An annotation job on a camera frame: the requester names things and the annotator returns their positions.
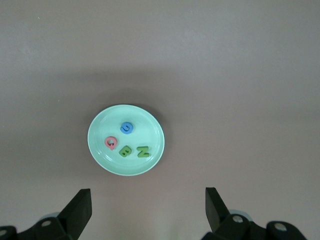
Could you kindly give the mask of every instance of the table surface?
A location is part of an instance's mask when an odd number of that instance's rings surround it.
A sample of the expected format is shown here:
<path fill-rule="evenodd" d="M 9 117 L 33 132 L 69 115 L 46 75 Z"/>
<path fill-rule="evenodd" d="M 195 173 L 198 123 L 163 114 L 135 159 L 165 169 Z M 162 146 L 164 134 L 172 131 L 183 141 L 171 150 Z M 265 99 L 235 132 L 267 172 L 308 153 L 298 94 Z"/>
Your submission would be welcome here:
<path fill-rule="evenodd" d="M 83 188 L 80 240 L 199 240 L 205 187 L 260 226 L 320 223 L 320 2 L 2 0 L 0 226 L 23 231 Z M 93 118 L 152 113 L 165 150 L 112 174 Z"/>

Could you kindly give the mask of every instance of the light green plate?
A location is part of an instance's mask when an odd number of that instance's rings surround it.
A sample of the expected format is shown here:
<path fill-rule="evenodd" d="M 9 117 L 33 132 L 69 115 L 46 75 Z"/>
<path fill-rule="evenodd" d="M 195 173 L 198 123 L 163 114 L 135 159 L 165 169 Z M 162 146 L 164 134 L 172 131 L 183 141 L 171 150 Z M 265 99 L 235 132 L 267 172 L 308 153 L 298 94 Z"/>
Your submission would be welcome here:
<path fill-rule="evenodd" d="M 132 124 L 131 133 L 121 130 L 124 123 Z M 105 144 L 108 137 L 116 138 L 117 143 L 107 140 Z M 133 105 L 114 105 L 92 121 L 88 146 L 104 169 L 117 175 L 134 176 L 158 163 L 164 152 L 165 136 L 158 121 L 146 110 Z"/>

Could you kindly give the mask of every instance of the screw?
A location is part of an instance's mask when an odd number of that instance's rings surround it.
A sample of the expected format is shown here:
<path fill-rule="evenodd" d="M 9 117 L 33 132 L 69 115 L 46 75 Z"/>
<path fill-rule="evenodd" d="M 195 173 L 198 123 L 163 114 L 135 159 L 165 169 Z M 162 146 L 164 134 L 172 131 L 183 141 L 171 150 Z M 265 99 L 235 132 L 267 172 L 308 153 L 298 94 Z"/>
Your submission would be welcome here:
<path fill-rule="evenodd" d="M 0 230 L 0 237 L 7 234 L 7 230 Z"/>
<path fill-rule="evenodd" d="M 44 221 L 43 223 L 41 223 L 41 227 L 46 227 L 49 226 L 51 224 L 50 220 Z"/>
<path fill-rule="evenodd" d="M 233 219 L 233 221 L 235 221 L 236 223 L 239 223 L 239 224 L 241 224 L 241 223 L 244 222 L 244 220 L 242 219 L 242 217 L 240 217 L 240 216 L 238 216 L 238 215 L 233 216 L 232 219 Z"/>
<path fill-rule="evenodd" d="M 282 231 L 282 232 L 287 231 L 286 226 L 283 225 L 282 223 L 279 223 L 279 222 L 275 223 L 275 224 L 274 224 L 274 227 L 275 227 L 277 230 Z"/>

